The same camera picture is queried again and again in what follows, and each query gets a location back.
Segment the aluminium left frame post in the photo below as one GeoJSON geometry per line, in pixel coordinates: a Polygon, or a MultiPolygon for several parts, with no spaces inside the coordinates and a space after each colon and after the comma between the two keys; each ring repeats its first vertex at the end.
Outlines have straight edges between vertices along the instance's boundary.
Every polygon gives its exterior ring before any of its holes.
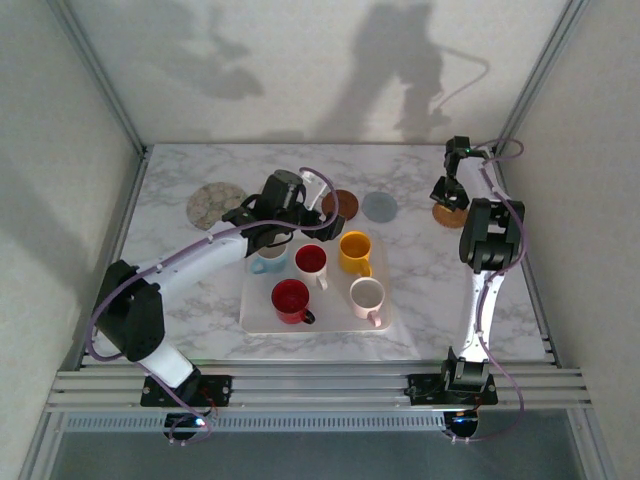
{"type": "Polygon", "coordinates": [[[91,44],[89,36],[77,18],[69,0],[45,1],[75,50],[98,93],[101,95],[106,107],[119,124],[137,156],[143,158],[147,153],[147,146],[141,140],[140,135],[134,127],[130,116],[126,112],[119,95],[91,44]]]}

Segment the pale pink mug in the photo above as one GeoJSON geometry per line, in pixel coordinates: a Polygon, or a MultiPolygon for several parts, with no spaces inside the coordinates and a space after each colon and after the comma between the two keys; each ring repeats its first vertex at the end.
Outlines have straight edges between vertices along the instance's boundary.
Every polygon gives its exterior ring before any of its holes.
{"type": "Polygon", "coordinates": [[[357,318],[367,320],[375,328],[382,325],[381,308],[385,300],[383,285],[372,277],[355,280],[349,289],[353,313],[357,318]]]}

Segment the aluminium front frame rails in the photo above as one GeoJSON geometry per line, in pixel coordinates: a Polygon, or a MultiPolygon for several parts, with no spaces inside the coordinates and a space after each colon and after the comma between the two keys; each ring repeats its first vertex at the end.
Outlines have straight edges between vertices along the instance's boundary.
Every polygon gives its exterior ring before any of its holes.
{"type": "MultiPolygon", "coordinates": [[[[511,410],[520,401],[529,410],[589,408],[591,396],[578,369],[545,363],[506,365],[510,378],[494,375],[497,409],[511,410]]],[[[229,375],[231,411],[340,411],[410,409],[404,391],[408,377],[440,372],[428,362],[268,363],[215,362],[201,372],[229,375]]],[[[134,366],[88,364],[56,374],[45,408],[49,412],[138,411],[144,375],[134,366]]]]}

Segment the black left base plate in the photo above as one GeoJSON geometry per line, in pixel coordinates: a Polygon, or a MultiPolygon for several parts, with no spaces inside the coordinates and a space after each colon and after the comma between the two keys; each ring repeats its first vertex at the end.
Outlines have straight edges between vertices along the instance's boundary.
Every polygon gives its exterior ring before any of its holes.
{"type": "MultiPolygon", "coordinates": [[[[192,375],[172,392],[190,407],[226,407],[232,393],[231,376],[192,375]]],[[[178,407],[179,403],[150,376],[145,378],[140,397],[142,407],[178,407]]]]}

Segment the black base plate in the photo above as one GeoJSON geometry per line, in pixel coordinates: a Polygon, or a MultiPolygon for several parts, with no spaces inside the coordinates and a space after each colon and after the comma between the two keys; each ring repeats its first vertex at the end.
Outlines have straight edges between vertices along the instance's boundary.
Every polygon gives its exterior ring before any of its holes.
{"type": "Polygon", "coordinates": [[[441,374],[412,374],[407,377],[408,387],[404,395],[412,406],[445,405],[471,407],[498,404],[494,376],[489,375],[481,386],[445,383],[441,374]]]}
{"type": "MultiPolygon", "coordinates": [[[[190,407],[226,407],[232,393],[231,376],[192,375],[172,392],[190,407]]],[[[142,407],[178,407],[179,403],[150,376],[145,378],[140,397],[142,407]]]]}

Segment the white mug red inside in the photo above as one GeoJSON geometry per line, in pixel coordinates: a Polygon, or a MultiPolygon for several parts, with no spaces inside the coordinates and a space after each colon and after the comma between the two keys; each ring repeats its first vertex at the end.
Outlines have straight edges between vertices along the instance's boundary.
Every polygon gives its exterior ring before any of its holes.
{"type": "Polygon", "coordinates": [[[326,251],[314,244],[305,244],[295,253],[294,265],[298,278],[309,288],[319,288],[325,291],[327,281],[326,251]]]}

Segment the round brown wooden coaster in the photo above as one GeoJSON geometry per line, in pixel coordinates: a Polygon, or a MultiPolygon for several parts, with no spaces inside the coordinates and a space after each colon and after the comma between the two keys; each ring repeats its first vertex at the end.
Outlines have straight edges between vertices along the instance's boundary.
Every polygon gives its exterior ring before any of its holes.
{"type": "MultiPolygon", "coordinates": [[[[339,203],[338,214],[346,221],[352,220],[359,210],[357,197],[352,192],[343,189],[338,189],[336,195],[339,203]]],[[[322,199],[321,210],[326,217],[330,217],[335,210],[335,202],[331,193],[322,199]]]]}

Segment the white rectangular tray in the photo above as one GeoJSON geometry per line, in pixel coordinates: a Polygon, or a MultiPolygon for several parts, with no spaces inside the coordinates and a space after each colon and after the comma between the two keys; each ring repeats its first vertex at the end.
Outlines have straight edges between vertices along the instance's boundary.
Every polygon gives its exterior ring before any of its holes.
{"type": "Polygon", "coordinates": [[[364,332],[388,328],[393,321],[389,269],[385,246],[379,240],[373,241],[370,255],[373,278],[381,283],[385,293],[379,309],[379,325],[369,319],[359,318],[354,312],[349,290],[358,277],[340,268],[337,240],[321,245],[328,255],[328,288],[323,290],[314,287],[310,290],[310,310],[316,321],[312,324],[286,324],[278,319],[271,302],[271,292],[278,282],[297,277],[294,253],[308,242],[308,239],[299,237],[288,244],[287,262],[280,272],[265,273],[257,255],[245,261],[239,316],[241,327],[250,334],[364,332]]]}

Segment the aluminium right frame post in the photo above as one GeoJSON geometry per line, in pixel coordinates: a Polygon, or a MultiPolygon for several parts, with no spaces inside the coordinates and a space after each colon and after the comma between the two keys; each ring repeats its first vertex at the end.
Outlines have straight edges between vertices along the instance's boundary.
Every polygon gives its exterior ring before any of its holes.
{"type": "Polygon", "coordinates": [[[499,134],[500,142],[496,151],[503,153],[507,148],[505,138],[515,138],[526,114],[530,110],[535,98],[554,64],[566,47],[573,30],[577,27],[582,15],[591,0],[566,0],[565,4],[547,38],[537,60],[535,61],[527,80],[511,109],[507,120],[499,134]]]}

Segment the round grey coaster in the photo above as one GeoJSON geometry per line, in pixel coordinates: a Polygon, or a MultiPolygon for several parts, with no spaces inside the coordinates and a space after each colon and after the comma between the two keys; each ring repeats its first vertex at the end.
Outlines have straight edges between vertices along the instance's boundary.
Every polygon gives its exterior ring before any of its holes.
{"type": "Polygon", "coordinates": [[[388,223],[396,217],[398,204],[390,194],[375,191],[368,193],[364,197],[361,210],[373,222],[388,223]]]}

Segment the yellow mug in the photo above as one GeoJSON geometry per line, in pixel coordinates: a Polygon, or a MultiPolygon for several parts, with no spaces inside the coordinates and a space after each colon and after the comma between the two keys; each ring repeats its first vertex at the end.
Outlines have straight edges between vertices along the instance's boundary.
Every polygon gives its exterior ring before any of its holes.
{"type": "Polygon", "coordinates": [[[373,269],[370,263],[372,241],[361,231],[345,233],[339,241],[339,265],[351,275],[371,277],[373,269]]]}

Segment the round speckled coaster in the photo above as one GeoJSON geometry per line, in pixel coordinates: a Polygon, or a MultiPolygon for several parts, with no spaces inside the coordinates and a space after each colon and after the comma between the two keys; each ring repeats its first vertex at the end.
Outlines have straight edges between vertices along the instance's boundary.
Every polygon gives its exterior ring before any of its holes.
{"type": "Polygon", "coordinates": [[[197,189],[187,201],[186,215],[199,230],[210,229],[229,210],[248,197],[239,186],[227,182],[208,183],[197,189]]]}

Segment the aluminium frame post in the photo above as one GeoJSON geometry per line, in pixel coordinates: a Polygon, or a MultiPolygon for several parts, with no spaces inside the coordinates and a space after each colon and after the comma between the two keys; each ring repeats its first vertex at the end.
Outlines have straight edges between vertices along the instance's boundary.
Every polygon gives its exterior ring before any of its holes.
{"type": "Polygon", "coordinates": [[[130,116],[126,112],[119,95],[91,44],[89,36],[77,18],[69,0],[45,1],[75,50],[98,93],[101,95],[106,107],[119,124],[137,156],[143,158],[147,153],[147,146],[141,140],[140,135],[134,127],[130,116]]]}
{"type": "Polygon", "coordinates": [[[582,15],[591,0],[566,0],[565,4],[547,38],[537,60],[535,61],[527,80],[511,109],[507,120],[499,134],[500,142],[496,151],[503,153],[507,148],[505,138],[515,138],[526,114],[530,110],[535,98],[554,64],[566,47],[573,30],[577,27],[582,15]]]}

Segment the round orange woven coaster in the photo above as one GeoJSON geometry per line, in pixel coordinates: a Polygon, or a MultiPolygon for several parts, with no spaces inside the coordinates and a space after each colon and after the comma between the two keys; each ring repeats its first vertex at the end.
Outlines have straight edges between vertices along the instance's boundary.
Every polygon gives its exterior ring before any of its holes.
{"type": "Polygon", "coordinates": [[[432,216],[439,225],[445,228],[459,229],[466,223],[468,209],[435,203],[432,207],[432,216]]]}

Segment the red mug black handle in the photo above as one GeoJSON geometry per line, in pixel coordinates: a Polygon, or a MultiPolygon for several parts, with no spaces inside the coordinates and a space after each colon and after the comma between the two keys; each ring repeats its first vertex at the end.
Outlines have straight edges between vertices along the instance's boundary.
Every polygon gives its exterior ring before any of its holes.
{"type": "Polygon", "coordinates": [[[316,318],[309,309],[310,292],[297,279],[285,279],[275,285],[271,292],[271,303],[279,320],[288,325],[315,323],[316,318]]]}

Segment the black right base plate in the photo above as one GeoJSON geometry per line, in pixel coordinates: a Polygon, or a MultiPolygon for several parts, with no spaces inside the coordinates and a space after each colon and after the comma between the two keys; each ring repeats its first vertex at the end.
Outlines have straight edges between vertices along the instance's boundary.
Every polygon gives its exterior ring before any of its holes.
{"type": "Polygon", "coordinates": [[[498,404],[494,376],[489,375],[481,386],[445,383],[441,374],[412,374],[407,377],[408,387],[404,395],[412,406],[445,405],[471,407],[498,404]]]}

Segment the pale blue mug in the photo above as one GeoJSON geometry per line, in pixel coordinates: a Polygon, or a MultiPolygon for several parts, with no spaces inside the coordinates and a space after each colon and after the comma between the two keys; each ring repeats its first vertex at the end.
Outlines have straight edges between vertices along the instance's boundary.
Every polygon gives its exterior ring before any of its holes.
{"type": "Polygon", "coordinates": [[[282,272],[288,259],[288,245],[263,247],[249,266],[252,274],[270,274],[282,272]]]}

